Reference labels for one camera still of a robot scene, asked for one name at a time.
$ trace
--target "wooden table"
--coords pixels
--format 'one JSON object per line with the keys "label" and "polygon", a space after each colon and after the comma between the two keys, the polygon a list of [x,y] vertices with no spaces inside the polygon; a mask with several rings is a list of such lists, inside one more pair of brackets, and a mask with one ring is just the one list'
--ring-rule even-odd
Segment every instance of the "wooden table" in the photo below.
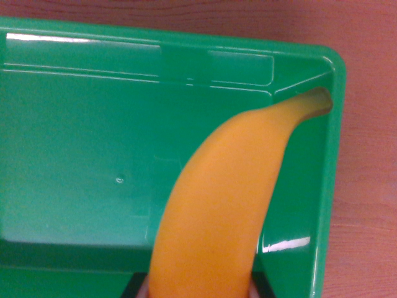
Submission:
{"label": "wooden table", "polygon": [[323,297],[397,297],[397,2],[1,0],[0,15],[338,51],[347,90]]}

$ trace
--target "yellow banana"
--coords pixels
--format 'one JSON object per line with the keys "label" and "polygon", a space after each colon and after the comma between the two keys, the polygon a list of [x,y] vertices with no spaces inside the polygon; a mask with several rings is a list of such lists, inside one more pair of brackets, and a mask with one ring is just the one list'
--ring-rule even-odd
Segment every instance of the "yellow banana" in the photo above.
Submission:
{"label": "yellow banana", "polygon": [[218,127],[179,176],[149,271],[150,298],[247,298],[257,240],[285,147],[328,113],[324,88],[243,112]]}

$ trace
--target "reddish-brown surface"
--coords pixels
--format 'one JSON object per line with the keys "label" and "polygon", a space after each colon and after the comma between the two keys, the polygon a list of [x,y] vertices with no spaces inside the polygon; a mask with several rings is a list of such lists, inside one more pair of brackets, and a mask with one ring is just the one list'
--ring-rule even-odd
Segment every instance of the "reddish-brown surface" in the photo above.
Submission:
{"label": "reddish-brown surface", "polygon": [[348,80],[323,297],[397,297],[397,2],[0,0],[0,15],[338,51]]}

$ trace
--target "black object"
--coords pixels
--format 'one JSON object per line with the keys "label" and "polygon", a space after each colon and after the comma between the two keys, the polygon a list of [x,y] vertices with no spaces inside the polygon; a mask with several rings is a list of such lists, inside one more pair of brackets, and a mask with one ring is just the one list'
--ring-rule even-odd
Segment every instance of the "black object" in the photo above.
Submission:
{"label": "black object", "polygon": [[120,298],[135,298],[146,275],[148,275],[146,272],[136,272],[132,274],[132,278],[128,282]]}
{"label": "black object", "polygon": [[[120,298],[135,298],[146,275],[148,275],[146,272],[134,273]],[[263,272],[252,272],[252,279],[261,298],[276,298]]]}

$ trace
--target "green plastic tray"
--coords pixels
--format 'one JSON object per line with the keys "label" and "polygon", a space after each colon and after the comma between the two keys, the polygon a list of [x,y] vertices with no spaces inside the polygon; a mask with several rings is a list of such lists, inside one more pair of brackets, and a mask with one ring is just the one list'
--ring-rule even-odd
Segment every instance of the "green plastic tray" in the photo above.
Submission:
{"label": "green plastic tray", "polygon": [[255,271],[320,297],[346,70],[326,47],[0,18],[0,297],[120,297],[178,174],[226,119],[316,86]]}

